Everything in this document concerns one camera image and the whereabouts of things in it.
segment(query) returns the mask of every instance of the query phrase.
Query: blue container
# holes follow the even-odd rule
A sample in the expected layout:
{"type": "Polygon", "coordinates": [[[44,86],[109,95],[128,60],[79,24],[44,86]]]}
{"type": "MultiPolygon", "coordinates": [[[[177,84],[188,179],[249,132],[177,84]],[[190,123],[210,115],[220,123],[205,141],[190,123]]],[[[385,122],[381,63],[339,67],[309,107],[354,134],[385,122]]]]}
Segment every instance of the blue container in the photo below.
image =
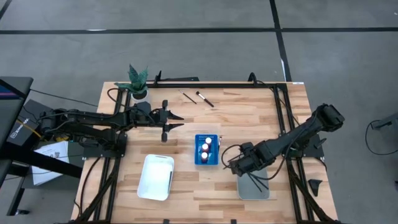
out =
{"type": "Polygon", "coordinates": [[[218,165],[218,136],[216,134],[197,134],[195,135],[195,165],[218,165]],[[201,162],[201,145],[206,138],[211,138],[209,157],[206,163],[201,162]]]}

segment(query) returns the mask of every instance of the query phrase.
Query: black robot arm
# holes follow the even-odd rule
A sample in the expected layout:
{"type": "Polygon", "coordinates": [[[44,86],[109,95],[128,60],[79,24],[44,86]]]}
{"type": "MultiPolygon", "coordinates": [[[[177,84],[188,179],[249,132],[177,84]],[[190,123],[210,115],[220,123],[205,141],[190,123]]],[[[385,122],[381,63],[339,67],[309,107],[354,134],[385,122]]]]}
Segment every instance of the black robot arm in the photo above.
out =
{"type": "Polygon", "coordinates": [[[233,174],[240,177],[247,172],[261,170],[274,163],[282,153],[288,154],[290,148],[304,149],[308,140],[320,131],[332,132],[339,129],[344,120],[333,105],[323,104],[306,122],[277,139],[262,141],[255,146],[251,142],[242,144],[240,150],[243,157],[230,161],[229,167],[233,174]]]}
{"type": "Polygon", "coordinates": [[[167,124],[168,119],[183,120],[167,111],[167,100],[162,107],[151,110],[148,102],[135,104],[126,111],[115,114],[92,113],[79,110],[50,110],[40,115],[40,131],[44,136],[54,134],[70,134],[95,138],[101,145],[110,147],[118,141],[118,131],[125,132],[136,127],[162,128],[162,141],[167,141],[167,132],[183,124],[167,124]],[[108,126],[99,130],[91,125],[108,126]]]}

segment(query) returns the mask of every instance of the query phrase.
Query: concrete floor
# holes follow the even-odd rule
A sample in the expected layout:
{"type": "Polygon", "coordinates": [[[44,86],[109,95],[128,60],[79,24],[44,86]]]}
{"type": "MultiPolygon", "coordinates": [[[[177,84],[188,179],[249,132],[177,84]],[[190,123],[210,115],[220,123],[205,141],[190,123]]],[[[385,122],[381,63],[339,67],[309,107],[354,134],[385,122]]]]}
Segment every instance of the concrete floor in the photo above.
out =
{"type": "MultiPolygon", "coordinates": [[[[277,8],[282,27],[398,26],[397,1],[278,0],[277,8]]],[[[269,2],[260,0],[13,0],[0,20],[0,30],[273,25],[269,2]]],[[[370,121],[398,112],[398,33],[284,33],[284,42],[292,79],[305,82],[312,109],[332,103],[346,118],[339,131],[323,135],[339,219],[396,223],[398,153],[371,154],[364,132],[370,121]]],[[[0,75],[32,76],[32,88],[90,103],[98,102],[103,82],[127,80],[129,63],[149,66],[149,78],[162,70],[165,78],[235,81],[255,72],[260,80],[284,80],[274,33],[0,35],[0,75]]],[[[54,108],[95,110],[37,93],[30,97],[54,108]]],[[[369,133],[371,147],[395,150],[397,133],[381,133],[369,133]]],[[[17,184],[9,180],[0,190],[0,223],[68,221],[76,181],[66,190],[27,190],[20,208],[32,213],[6,217],[17,184]]]]}

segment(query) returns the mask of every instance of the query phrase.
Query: paper sheet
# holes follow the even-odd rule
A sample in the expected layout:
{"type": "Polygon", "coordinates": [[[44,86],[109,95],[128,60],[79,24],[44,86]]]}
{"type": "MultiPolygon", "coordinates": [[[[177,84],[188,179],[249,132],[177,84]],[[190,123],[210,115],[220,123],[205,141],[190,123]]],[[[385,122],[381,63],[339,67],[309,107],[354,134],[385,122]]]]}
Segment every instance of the paper sheet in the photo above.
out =
{"type": "MultiPolygon", "coordinates": [[[[43,146],[40,149],[36,150],[36,152],[69,163],[67,141],[57,142],[54,144],[43,146]]],[[[33,173],[34,185],[44,184],[62,175],[57,172],[49,172],[48,170],[41,169],[35,166],[32,166],[32,173],[33,173]]]]}

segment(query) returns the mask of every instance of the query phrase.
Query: wooden table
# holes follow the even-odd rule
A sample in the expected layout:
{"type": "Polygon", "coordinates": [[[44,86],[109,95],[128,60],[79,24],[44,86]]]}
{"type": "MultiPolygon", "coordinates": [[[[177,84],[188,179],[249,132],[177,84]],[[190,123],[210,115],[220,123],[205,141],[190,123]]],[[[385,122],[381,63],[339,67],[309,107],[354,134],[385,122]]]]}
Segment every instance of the wooden table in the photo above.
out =
{"type": "MultiPolygon", "coordinates": [[[[114,82],[103,86],[98,112],[113,113],[114,103],[106,95],[114,82]]],[[[303,123],[311,114],[310,105],[303,84],[287,84],[294,116],[303,123]]],[[[193,104],[175,88],[151,88],[152,109],[160,108],[162,100],[169,101],[168,109],[185,118],[184,126],[171,130],[166,143],[160,141],[160,128],[137,128],[130,130],[126,155],[121,166],[113,207],[112,223],[161,223],[167,218],[171,223],[295,223],[292,196],[286,166],[277,177],[269,182],[270,199],[265,201],[240,200],[236,191],[236,175],[223,169],[220,163],[215,167],[196,166],[193,160],[194,137],[197,133],[218,134],[223,137],[220,155],[232,144],[251,141],[256,144],[264,139],[274,139],[279,134],[279,122],[273,92],[267,88],[204,88],[200,92],[214,105],[211,108],[196,96],[197,89],[183,89],[198,104],[193,104]],[[137,187],[144,158],[148,154],[160,154],[174,158],[174,176],[170,196],[166,201],[139,198],[137,187]]],[[[230,150],[226,158],[238,154],[230,150]]],[[[86,173],[95,159],[85,161],[80,192],[86,173]]],[[[281,158],[267,168],[268,176],[275,171],[281,158]]],[[[312,158],[303,159],[308,179],[320,179],[318,197],[315,200],[330,217],[337,219],[325,168],[312,158]]],[[[103,159],[88,178],[84,193],[83,210],[98,192],[103,159]]],[[[303,219],[307,218],[301,193],[299,192],[303,219]]],[[[107,202],[103,202],[101,217],[105,216],[107,202]]],[[[76,218],[75,206],[72,219],[76,218]]]]}

